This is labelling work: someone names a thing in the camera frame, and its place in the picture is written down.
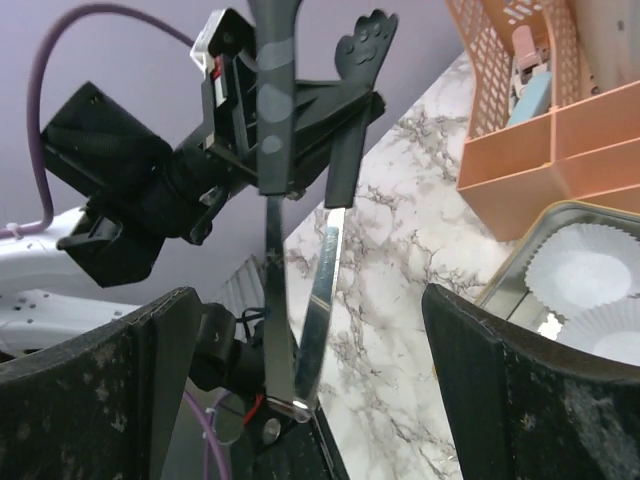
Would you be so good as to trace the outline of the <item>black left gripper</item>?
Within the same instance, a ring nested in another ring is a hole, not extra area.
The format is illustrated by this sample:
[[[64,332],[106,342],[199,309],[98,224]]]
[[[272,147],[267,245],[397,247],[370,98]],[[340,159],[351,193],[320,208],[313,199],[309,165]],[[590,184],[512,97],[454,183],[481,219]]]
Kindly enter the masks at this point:
[[[87,200],[57,247],[99,286],[146,279],[166,240],[203,243],[224,205],[258,188],[256,54],[254,26],[241,14],[211,14],[191,51],[204,75],[203,119],[177,146],[92,83],[46,126],[47,170]],[[365,107],[369,125],[383,114],[374,85],[385,57],[386,15],[377,9],[338,42],[335,80],[297,82],[290,195],[328,177],[335,137]]]

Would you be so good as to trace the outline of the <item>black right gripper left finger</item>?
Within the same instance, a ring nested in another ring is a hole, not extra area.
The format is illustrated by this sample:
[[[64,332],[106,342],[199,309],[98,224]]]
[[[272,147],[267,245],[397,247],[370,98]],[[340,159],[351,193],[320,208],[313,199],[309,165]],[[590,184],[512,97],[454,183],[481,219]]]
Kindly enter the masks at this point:
[[[203,305],[177,288],[1,366],[4,479],[158,479]]]

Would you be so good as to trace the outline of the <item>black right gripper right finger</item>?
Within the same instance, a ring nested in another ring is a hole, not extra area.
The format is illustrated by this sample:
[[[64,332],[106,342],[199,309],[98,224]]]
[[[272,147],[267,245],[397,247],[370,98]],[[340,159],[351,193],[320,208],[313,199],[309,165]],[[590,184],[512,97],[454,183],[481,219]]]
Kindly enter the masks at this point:
[[[430,284],[422,314],[466,479],[636,479],[639,369]]]

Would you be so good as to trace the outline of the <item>black cat-paw metal tongs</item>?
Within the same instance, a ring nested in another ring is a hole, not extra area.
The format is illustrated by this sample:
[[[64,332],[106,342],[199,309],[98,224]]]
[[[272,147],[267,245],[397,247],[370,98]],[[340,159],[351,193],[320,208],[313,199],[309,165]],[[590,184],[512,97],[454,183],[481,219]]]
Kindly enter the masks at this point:
[[[301,340],[293,342],[287,309],[282,203],[295,162],[295,26],[297,1],[253,1],[256,22],[258,188],[266,203],[264,368],[270,407],[306,423],[317,408],[343,245],[353,205],[371,109],[365,107],[335,137],[326,183],[320,262]]]

